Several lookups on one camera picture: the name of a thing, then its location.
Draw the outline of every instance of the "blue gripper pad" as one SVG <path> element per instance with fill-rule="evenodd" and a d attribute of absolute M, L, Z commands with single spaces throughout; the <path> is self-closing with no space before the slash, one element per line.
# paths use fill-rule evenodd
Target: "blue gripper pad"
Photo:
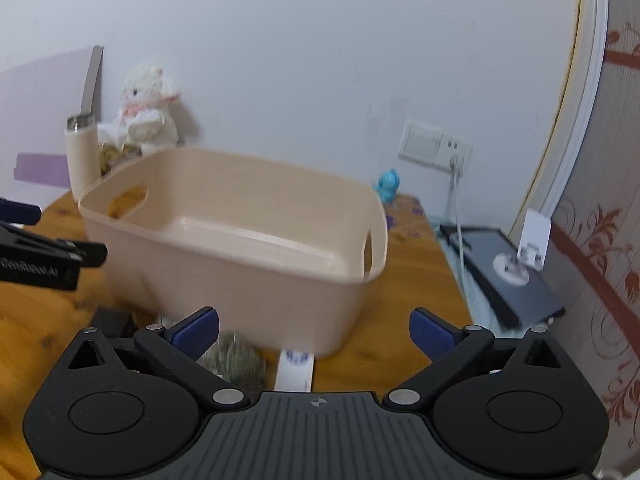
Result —
<path fill-rule="evenodd" d="M 0 221 L 10 224 L 36 225 L 42 211 L 36 205 L 12 202 L 0 198 Z"/>
<path fill-rule="evenodd" d="M 206 306 L 172 326 L 164 338 L 195 361 L 217 341 L 219 332 L 218 313 Z"/>
<path fill-rule="evenodd" d="M 451 332 L 445 330 L 419 310 L 412 311 L 409 316 L 409 337 L 431 361 L 435 361 L 453 350 L 456 345 L 456 338 Z"/>

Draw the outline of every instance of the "wall socket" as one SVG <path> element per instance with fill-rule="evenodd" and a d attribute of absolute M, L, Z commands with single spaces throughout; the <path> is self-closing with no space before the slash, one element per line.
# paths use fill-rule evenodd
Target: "wall socket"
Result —
<path fill-rule="evenodd" d="M 398 155 L 450 173 L 452 155 L 462 156 L 466 166 L 471 151 L 471 144 L 445 134 L 438 126 L 407 121 Z"/>
<path fill-rule="evenodd" d="M 463 165 L 466 166 L 471 157 L 471 144 L 464 140 L 443 134 L 438 153 L 436 153 L 436 157 L 433 159 L 433 165 L 441 170 L 451 171 L 451 157 L 453 155 L 461 156 L 463 158 Z"/>

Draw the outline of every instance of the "floral wallpaper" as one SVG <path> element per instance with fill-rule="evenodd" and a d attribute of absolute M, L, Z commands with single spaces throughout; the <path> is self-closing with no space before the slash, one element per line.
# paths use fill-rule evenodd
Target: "floral wallpaper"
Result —
<path fill-rule="evenodd" d="M 607 409 L 600 467 L 640 466 L 640 0 L 609 1 L 609 33 L 580 154 L 552 218 L 543 276 L 552 330 Z"/>

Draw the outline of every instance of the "blue toy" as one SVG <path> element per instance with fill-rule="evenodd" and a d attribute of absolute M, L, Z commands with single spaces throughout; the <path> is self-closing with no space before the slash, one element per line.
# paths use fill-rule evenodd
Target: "blue toy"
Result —
<path fill-rule="evenodd" d="M 396 197 L 396 190 L 400 187 L 400 177 L 396 170 L 385 171 L 378 183 L 373 187 L 373 191 L 377 191 L 380 196 L 380 202 L 383 204 L 391 204 Z"/>

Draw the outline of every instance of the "white thermos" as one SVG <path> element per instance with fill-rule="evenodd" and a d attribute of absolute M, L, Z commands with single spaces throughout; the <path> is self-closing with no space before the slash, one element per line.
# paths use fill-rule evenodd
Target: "white thermos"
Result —
<path fill-rule="evenodd" d="M 77 202 L 84 190 L 102 176 L 98 127 L 93 114 L 80 114 L 68 118 L 65 144 L 71 193 Z"/>

